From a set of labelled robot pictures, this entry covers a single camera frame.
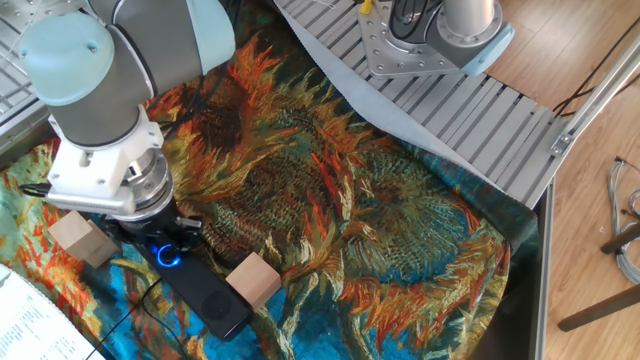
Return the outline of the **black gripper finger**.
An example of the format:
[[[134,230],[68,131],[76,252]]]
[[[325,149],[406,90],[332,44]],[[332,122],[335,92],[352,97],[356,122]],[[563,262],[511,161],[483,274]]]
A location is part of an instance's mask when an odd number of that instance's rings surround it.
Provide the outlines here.
[[[193,232],[167,233],[167,238],[179,251],[191,251],[196,247],[196,234]]]
[[[174,223],[183,236],[200,236],[202,234],[203,222],[199,218],[177,217]]]

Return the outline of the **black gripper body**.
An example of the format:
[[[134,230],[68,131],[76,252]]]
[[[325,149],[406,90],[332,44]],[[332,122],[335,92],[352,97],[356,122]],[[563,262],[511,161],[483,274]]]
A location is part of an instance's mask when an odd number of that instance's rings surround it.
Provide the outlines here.
[[[127,243],[144,242],[146,238],[159,233],[171,234],[179,229],[176,219],[179,216],[176,201],[171,199],[160,211],[141,220],[117,220],[119,233]]]

